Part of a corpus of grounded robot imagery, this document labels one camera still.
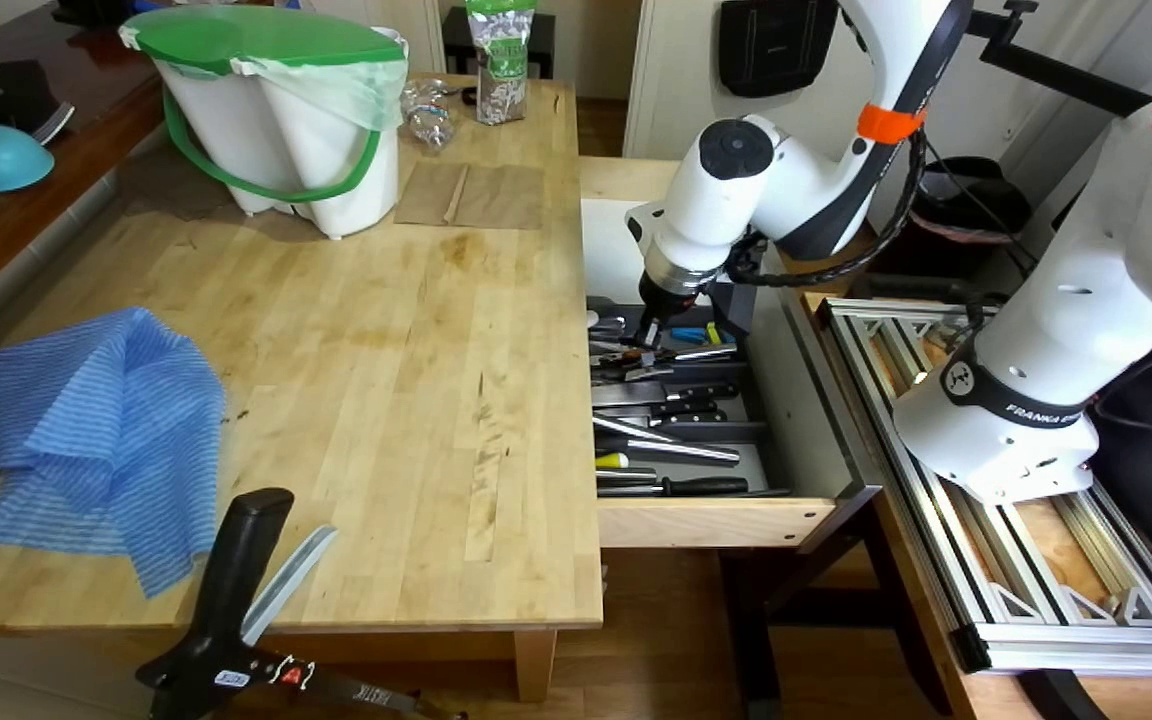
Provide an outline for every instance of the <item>cable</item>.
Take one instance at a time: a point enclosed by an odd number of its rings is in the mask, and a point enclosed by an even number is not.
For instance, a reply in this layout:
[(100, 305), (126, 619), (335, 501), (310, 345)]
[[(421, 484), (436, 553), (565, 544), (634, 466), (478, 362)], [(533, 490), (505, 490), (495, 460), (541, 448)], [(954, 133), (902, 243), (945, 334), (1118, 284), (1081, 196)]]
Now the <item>cable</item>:
[[(973, 191), (973, 185), (965, 185), (965, 178), (954, 177), (954, 172), (945, 172), (945, 178), (947, 178), (959, 196), (969, 196), (1002, 232), (1013, 232), (1007, 219), (1006, 219), (1002, 212), (994, 212), (994, 206)], [(1015, 262), (1019, 276), (1027, 276), (1027, 270), (1040, 262), (1040, 259), (1036, 259), (1027, 249), (1019, 249), (1019, 243), (1006, 243), (1006, 257)]]
[(1108, 424), (1121, 424), (1121, 426), (1152, 432), (1152, 419), (1121, 414), (1121, 413), (1104, 407), (1104, 399), (1094, 405), (1094, 414), (1108, 419)]
[(881, 232), (881, 238), (878, 238), (864, 257), (840, 259), (840, 262), (819, 268), (819, 270), (781, 270), (781, 276), (741, 270), (741, 268), (734, 262), (730, 276), (734, 276), (735, 284), (763, 284), (763, 286), (816, 286), (816, 284), (838, 284), (838, 278), (868, 268), (885, 249), (894, 249), (894, 243), (902, 238), (923, 167), (930, 167), (930, 137), (916, 133), (916, 137), (907, 138), (907, 177), (906, 177), (896, 212), (894, 212), (888, 229)]

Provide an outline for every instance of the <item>metal rail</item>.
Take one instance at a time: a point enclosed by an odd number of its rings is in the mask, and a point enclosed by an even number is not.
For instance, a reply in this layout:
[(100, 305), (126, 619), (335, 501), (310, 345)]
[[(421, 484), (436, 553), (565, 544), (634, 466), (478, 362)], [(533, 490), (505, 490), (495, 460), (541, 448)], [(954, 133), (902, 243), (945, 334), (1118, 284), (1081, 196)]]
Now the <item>metal rail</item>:
[(965, 640), (969, 669), (1078, 669), (1152, 677), (1152, 549), (1098, 484), (1040, 501), (1098, 588), (1074, 588), (1019, 504), (978, 504), (919, 473), (894, 426), (894, 399), (965, 340), (955, 305), (830, 298), (830, 340), (894, 460), (894, 490), (914, 517)]

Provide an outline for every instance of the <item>countertop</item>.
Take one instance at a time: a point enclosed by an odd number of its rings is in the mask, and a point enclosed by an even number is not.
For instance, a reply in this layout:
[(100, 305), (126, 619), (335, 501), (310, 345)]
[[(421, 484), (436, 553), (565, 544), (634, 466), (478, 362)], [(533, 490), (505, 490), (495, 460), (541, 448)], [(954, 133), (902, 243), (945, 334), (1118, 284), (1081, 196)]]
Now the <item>countertop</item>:
[[(0, 318), (0, 345), (114, 307), (192, 334), (230, 393), (221, 501), (291, 487), (278, 559), (312, 523), (335, 549), (280, 611), (291, 630), (599, 623), (573, 93), (533, 85), (527, 119), (456, 122), (430, 167), (541, 185), (537, 225), (386, 225), (325, 238), (251, 215), (179, 157), (121, 172), (121, 200)], [(130, 559), (0, 549), (0, 629), (168, 629), (196, 574), (144, 601)]]

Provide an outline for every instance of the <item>screwdriver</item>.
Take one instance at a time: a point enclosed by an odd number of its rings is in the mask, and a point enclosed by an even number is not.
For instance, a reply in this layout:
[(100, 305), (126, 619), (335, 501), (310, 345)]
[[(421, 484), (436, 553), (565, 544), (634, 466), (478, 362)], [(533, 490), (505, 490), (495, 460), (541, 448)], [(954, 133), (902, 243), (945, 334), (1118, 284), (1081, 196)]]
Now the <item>screwdriver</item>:
[(637, 452), (637, 455), (679, 455), (694, 464), (741, 464), (741, 452), (734, 448), (705, 448), (705, 442), (655, 442), (637, 436), (599, 441), (599, 452)]
[(599, 474), (599, 495), (746, 495), (746, 474)]
[(604, 466), (629, 466), (629, 455), (623, 452), (604, 452), (604, 455), (594, 460), (594, 466), (599, 466), (599, 473)]

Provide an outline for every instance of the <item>orange part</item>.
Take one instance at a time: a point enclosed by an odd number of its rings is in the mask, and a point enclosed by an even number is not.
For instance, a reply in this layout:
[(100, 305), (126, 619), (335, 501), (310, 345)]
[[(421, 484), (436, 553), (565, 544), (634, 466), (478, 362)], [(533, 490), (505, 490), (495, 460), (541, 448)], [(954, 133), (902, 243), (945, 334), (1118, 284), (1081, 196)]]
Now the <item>orange part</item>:
[(858, 117), (858, 133), (878, 142), (906, 142), (919, 129), (923, 129), (923, 111), (888, 111), (881, 105), (864, 105)]

